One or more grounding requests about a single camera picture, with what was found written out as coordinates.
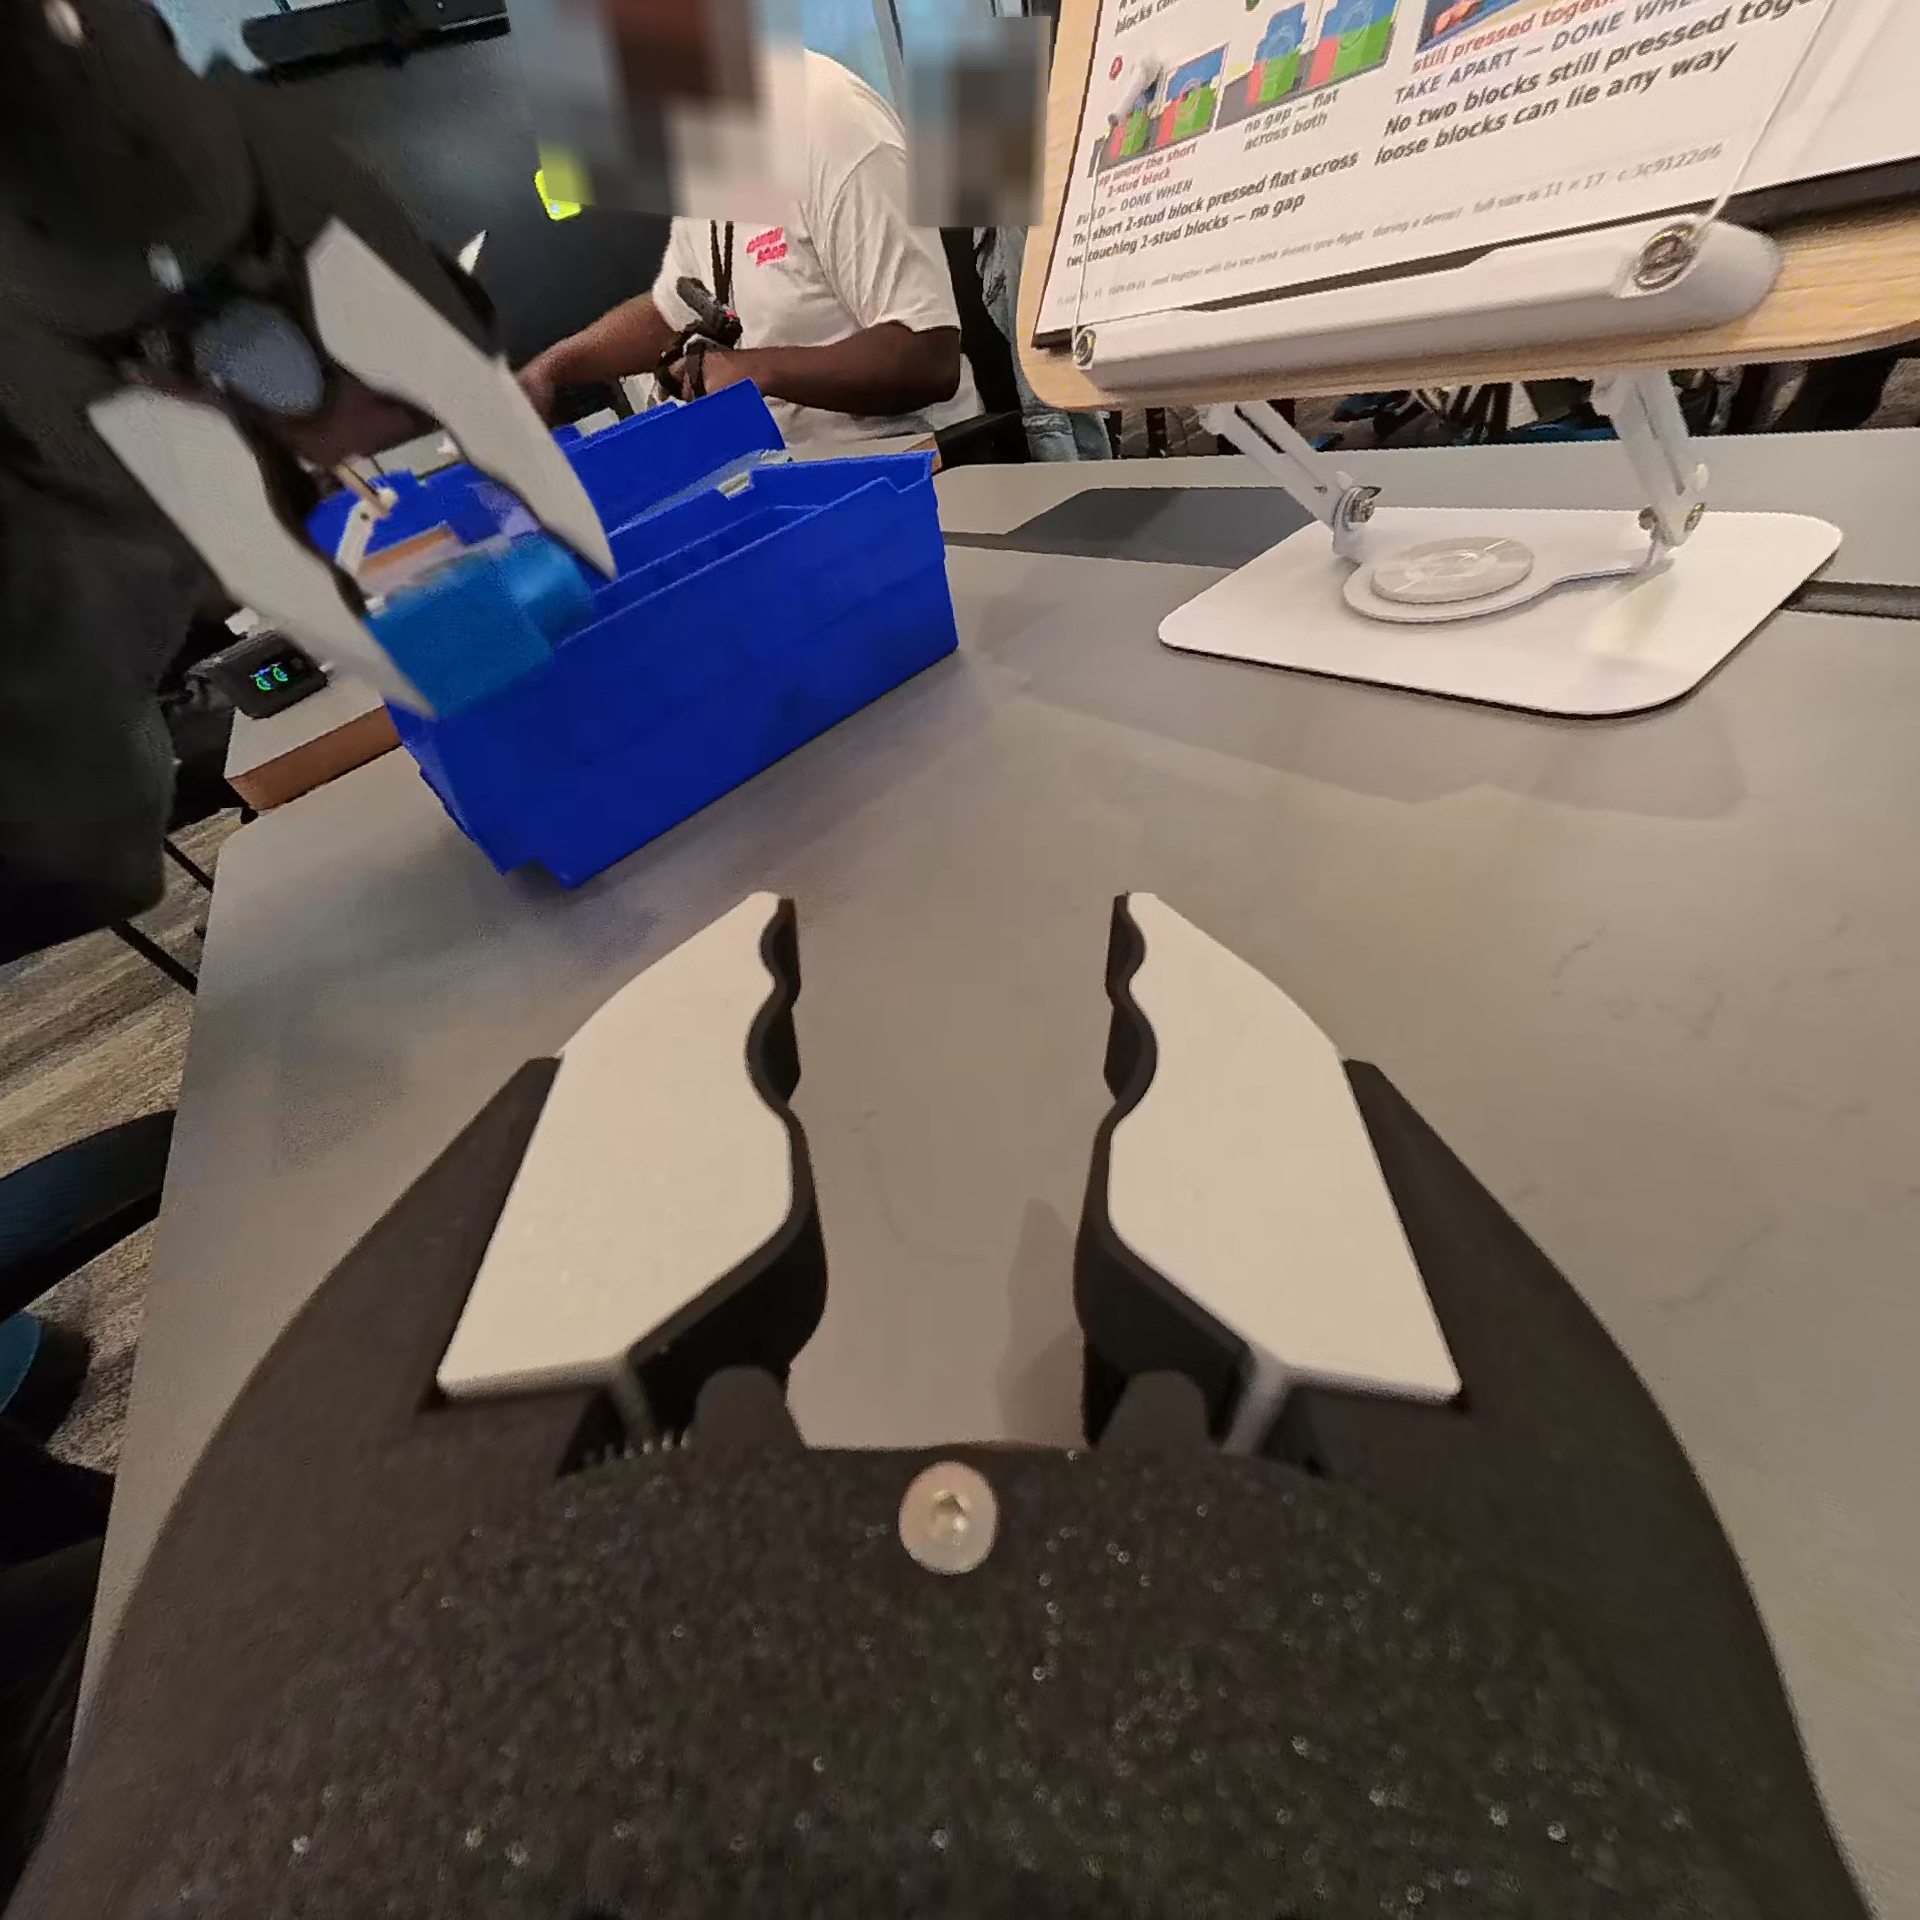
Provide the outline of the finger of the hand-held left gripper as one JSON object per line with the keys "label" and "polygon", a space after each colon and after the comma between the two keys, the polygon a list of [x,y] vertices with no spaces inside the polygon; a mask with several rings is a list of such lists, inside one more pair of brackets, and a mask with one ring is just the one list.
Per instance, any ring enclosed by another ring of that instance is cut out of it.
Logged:
{"label": "finger of the hand-held left gripper", "polygon": [[386,703],[431,711],[351,602],[351,582],[282,515],[240,422],[160,388],[119,388],[86,415],[232,602]]}
{"label": "finger of the hand-held left gripper", "polygon": [[323,356],[358,386],[434,418],[471,466],[508,487],[539,525],[613,577],[606,523],[516,372],[474,346],[342,218],[303,253]]}

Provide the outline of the blue plastic bin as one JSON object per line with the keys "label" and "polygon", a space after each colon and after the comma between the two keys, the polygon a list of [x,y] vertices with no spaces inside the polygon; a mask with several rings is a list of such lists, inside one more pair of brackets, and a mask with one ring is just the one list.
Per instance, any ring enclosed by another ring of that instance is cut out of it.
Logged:
{"label": "blue plastic bin", "polygon": [[629,570],[550,663],[397,711],[501,875],[600,875],[957,651],[931,453],[762,463],[618,539]]}
{"label": "blue plastic bin", "polygon": [[[551,441],[612,539],[618,577],[712,535],[742,499],[756,471],[787,458],[782,427],[756,386],[699,402],[664,402],[597,430],[554,427]],[[388,515],[373,521],[365,556],[448,529],[466,550],[536,535],[530,511],[477,466],[453,462],[431,474],[388,474]]]}

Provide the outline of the printed instruction sheet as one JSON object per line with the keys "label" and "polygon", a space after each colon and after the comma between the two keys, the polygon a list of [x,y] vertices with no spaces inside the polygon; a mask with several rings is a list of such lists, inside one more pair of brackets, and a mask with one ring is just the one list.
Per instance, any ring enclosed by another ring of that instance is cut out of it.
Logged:
{"label": "printed instruction sheet", "polygon": [[1104,4],[1037,332],[1916,156],[1916,4]]}

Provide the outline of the person's dark clothing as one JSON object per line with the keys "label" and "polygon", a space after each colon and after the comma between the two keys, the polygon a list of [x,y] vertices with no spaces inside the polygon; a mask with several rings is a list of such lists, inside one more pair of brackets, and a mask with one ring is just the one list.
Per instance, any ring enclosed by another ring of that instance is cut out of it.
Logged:
{"label": "person's dark clothing", "polygon": [[4,1870],[32,1852],[66,1765],[114,1476],[4,1420]]}

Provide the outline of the white tilting stand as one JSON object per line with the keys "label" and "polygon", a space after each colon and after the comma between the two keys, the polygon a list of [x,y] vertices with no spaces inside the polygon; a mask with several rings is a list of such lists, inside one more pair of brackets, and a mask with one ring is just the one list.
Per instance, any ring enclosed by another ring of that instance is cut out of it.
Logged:
{"label": "white tilting stand", "polygon": [[1160,626],[1166,651],[1549,719],[1622,719],[1690,700],[1838,551],[1816,515],[1707,512],[1670,372],[1595,380],[1635,482],[1634,511],[1394,507],[1316,453],[1272,405],[1280,376],[1367,350],[1423,372],[1457,353],[1649,339],[1748,316],[1777,241],[1723,215],[1630,224],[1256,303],[1071,323],[1074,365],[1148,396],[1209,381],[1212,435],[1309,525]]}

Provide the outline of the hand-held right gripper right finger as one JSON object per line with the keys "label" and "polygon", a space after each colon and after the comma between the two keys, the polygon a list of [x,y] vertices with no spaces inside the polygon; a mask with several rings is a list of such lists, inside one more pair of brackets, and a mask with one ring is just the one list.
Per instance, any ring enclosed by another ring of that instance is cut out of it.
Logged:
{"label": "hand-held right gripper right finger", "polygon": [[1205,1411],[1292,1392],[1453,1405],[1460,1368],[1332,1039],[1149,893],[1106,939],[1112,1111],[1074,1237],[1087,1411],[1186,1378]]}

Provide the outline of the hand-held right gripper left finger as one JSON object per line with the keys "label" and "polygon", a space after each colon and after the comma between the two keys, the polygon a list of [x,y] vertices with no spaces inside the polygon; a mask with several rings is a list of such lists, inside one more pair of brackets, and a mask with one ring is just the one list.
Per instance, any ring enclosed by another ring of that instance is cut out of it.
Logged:
{"label": "hand-held right gripper left finger", "polygon": [[794,901],[756,893],[564,1043],[438,1365],[448,1401],[787,1378],[828,1307],[796,1000]]}

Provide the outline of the grey desk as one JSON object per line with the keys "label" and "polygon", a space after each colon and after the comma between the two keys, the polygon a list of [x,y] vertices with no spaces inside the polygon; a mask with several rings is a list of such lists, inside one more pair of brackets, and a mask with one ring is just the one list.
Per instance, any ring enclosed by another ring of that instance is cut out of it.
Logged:
{"label": "grey desk", "polygon": [[829,1448],[1066,1443],[1112,905],[1276,979],[1604,1316],[1751,1570],[1883,1910],[1916,1880],[1916,625],[1783,610],[1701,694],[1550,727],[1180,658],[1191,564],[996,550],[957,658],[577,893],[406,756],[218,860],[98,1622],[251,1365],[423,1165],[748,893],[799,908]]}

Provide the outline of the blue one-stud block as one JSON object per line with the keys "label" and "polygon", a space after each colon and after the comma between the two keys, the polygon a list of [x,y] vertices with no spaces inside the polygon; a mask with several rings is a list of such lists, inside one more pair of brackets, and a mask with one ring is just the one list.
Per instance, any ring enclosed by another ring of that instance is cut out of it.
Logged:
{"label": "blue one-stud block", "polygon": [[382,597],[368,635],[423,717],[456,717],[539,674],[594,621],[594,590],[577,558],[550,535],[465,550]]}

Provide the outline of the black device green lights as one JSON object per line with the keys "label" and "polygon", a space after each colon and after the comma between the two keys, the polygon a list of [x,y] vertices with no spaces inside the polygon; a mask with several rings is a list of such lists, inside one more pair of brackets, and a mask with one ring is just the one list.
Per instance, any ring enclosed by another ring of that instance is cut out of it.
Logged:
{"label": "black device green lights", "polygon": [[328,670],[282,635],[244,635],[226,641],[189,680],[250,719],[282,717],[331,686]]}

